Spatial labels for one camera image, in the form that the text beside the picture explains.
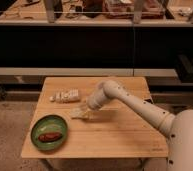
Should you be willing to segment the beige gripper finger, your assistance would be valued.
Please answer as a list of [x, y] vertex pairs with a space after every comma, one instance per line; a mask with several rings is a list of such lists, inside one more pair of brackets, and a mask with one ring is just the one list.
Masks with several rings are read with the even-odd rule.
[[94, 110], [88, 109], [86, 112], [87, 118], [89, 119], [94, 114]]
[[81, 104], [79, 107], [79, 114], [80, 115], [86, 115], [87, 110], [89, 109], [86, 104]]

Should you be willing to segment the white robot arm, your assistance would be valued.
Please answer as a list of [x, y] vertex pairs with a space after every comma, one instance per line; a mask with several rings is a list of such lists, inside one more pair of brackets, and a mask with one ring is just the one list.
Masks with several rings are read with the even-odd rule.
[[168, 139], [166, 171], [193, 171], [193, 109], [174, 115], [126, 90], [114, 80], [103, 81], [81, 105], [83, 111], [100, 110], [117, 99]]

